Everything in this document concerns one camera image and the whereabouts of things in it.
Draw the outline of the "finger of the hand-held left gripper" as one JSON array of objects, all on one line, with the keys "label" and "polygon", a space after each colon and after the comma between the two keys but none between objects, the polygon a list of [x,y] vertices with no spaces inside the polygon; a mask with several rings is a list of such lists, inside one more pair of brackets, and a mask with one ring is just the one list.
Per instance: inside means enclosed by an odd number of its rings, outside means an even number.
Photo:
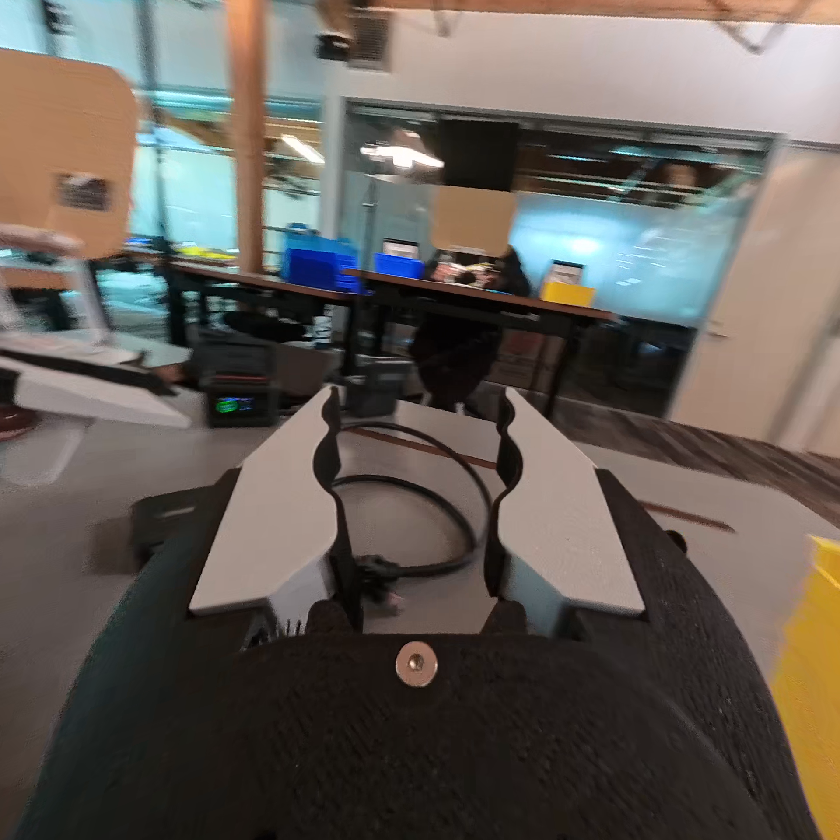
[{"label": "finger of the hand-held left gripper", "polygon": [[2,374],[14,380],[11,400],[27,410],[128,424],[188,428],[175,391],[157,374],[124,365],[35,357],[35,364],[2,355]]}]

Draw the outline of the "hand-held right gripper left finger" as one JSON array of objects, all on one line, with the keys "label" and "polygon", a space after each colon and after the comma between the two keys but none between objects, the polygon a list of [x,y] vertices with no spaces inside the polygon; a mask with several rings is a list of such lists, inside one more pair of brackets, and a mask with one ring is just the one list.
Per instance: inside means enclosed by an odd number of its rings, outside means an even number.
[{"label": "hand-held right gripper left finger", "polygon": [[289,632],[306,628],[313,604],[335,600],[362,630],[362,573],[333,489],[340,430],[340,393],[326,385],[242,462],[191,614],[265,607]]}]

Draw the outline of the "black network adapter box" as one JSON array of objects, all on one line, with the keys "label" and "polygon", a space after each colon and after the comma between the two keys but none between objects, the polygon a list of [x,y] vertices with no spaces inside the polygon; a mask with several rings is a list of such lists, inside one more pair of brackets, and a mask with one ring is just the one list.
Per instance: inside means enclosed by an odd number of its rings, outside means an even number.
[{"label": "black network adapter box", "polygon": [[187,558],[204,564],[231,494],[213,485],[137,500],[129,515],[129,546],[138,570],[183,532],[192,541]]}]

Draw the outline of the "white base board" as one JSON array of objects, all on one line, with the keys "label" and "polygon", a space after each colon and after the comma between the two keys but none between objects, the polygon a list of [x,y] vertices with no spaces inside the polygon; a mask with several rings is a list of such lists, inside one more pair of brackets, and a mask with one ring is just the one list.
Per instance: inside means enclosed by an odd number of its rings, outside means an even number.
[{"label": "white base board", "polygon": [[94,364],[156,369],[181,364],[192,350],[126,332],[111,332],[98,340],[88,330],[65,332],[1,332],[2,350],[74,359]]}]

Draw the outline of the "black portable power station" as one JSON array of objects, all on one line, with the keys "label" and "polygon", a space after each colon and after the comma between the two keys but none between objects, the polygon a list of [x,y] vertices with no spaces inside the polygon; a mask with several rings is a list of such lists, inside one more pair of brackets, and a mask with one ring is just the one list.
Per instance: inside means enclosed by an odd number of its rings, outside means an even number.
[{"label": "black portable power station", "polygon": [[279,421],[277,352],[238,332],[203,329],[192,355],[206,425],[273,427]]}]

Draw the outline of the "small black charger box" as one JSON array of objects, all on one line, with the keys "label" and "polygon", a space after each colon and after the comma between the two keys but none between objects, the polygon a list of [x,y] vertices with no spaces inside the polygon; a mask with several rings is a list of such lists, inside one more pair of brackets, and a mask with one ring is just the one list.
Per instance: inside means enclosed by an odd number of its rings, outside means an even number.
[{"label": "small black charger box", "polygon": [[343,407],[355,418],[393,414],[413,364],[403,358],[370,358],[360,372],[343,379]]}]

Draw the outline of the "brown top table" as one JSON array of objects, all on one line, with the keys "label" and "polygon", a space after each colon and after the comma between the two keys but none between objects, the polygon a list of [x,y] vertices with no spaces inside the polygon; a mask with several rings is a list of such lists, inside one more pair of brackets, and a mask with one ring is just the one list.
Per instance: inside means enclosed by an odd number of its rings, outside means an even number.
[{"label": "brown top table", "polygon": [[355,321],[363,311],[372,313],[371,355],[382,355],[385,328],[394,322],[395,311],[434,314],[480,322],[505,329],[537,333],[564,340],[563,352],[554,367],[542,414],[553,420],[554,407],[564,378],[581,349],[585,331],[596,324],[615,323],[617,315],[596,308],[571,306],[518,297],[473,287],[435,283],[362,269],[343,269],[360,281],[364,293],[356,297],[348,329],[357,336]]},{"label": "brown top table", "polygon": [[204,264],[189,259],[167,259],[158,267],[166,285],[167,332],[170,344],[186,347],[186,292],[199,295],[199,321],[207,322],[207,299],[222,298],[252,308],[280,305],[305,317],[323,315],[327,306],[345,310],[340,347],[341,373],[351,375],[356,367],[355,333],[361,296],[346,291],[324,290],[291,284],[277,276],[243,271],[234,267]]}]

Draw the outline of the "small yellow bin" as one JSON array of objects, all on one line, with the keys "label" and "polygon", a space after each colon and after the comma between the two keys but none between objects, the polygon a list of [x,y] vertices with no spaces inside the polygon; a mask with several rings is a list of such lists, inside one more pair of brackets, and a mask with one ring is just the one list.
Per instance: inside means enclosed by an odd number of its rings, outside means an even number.
[{"label": "small yellow bin", "polygon": [[590,308],[594,302],[596,289],[579,284],[548,280],[542,284],[539,299],[563,306]]}]

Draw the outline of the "stacked blue storage bins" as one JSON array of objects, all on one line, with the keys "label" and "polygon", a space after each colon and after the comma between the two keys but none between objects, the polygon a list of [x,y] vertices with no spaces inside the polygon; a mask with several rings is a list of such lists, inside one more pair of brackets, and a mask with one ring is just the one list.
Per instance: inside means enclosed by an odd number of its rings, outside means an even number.
[{"label": "stacked blue storage bins", "polygon": [[281,231],[279,277],[300,287],[322,291],[361,294],[356,276],[346,273],[359,268],[359,251],[345,238],[325,238],[303,225]]}]

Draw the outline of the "white storage cabinet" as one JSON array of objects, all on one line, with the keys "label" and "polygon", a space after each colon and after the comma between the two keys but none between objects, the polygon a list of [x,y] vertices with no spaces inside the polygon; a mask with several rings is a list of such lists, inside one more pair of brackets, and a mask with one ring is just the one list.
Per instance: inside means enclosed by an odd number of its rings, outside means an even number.
[{"label": "white storage cabinet", "polygon": [[838,305],[839,156],[773,156],[668,420],[769,443]]}]

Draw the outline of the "large yellow bin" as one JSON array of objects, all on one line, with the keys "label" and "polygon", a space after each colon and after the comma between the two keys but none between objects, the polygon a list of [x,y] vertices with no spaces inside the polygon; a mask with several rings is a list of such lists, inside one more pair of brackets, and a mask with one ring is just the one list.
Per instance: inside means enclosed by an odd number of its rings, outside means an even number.
[{"label": "large yellow bin", "polygon": [[811,569],[784,626],[772,682],[812,817],[839,838],[839,543],[812,537]]}]

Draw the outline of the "white frame stand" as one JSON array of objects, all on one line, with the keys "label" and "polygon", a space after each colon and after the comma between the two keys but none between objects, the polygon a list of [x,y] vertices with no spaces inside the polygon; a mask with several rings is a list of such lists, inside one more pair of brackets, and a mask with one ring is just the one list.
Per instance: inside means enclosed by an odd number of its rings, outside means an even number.
[{"label": "white frame stand", "polygon": [[84,244],[81,240],[47,228],[2,224],[1,244],[2,249],[49,254],[59,260],[64,260],[80,296],[89,343],[98,348],[104,348],[112,343],[112,331],[103,314],[96,283],[87,262],[82,259]]}]

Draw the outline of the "wooden post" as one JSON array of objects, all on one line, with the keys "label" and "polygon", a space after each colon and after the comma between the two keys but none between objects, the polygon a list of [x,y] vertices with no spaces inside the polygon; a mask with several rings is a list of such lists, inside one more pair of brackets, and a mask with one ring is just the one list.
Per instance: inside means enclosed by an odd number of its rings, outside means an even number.
[{"label": "wooden post", "polygon": [[236,163],[238,266],[264,262],[266,1],[226,1],[231,134]]}]

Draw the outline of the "black wall screen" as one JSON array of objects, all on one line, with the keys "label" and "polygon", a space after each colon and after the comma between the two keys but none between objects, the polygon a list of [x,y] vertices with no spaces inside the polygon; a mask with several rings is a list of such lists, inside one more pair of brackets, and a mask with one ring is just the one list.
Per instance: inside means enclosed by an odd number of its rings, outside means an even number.
[{"label": "black wall screen", "polygon": [[442,119],[439,156],[446,186],[509,193],[516,172],[518,122]]}]

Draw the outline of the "grey wall vent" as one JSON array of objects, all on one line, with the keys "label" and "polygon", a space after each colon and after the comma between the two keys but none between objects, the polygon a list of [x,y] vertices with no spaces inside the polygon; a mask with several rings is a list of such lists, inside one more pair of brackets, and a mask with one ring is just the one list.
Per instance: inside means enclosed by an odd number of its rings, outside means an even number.
[{"label": "grey wall vent", "polygon": [[355,9],[349,21],[349,67],[356,70],[390,71],[392,12]]}]

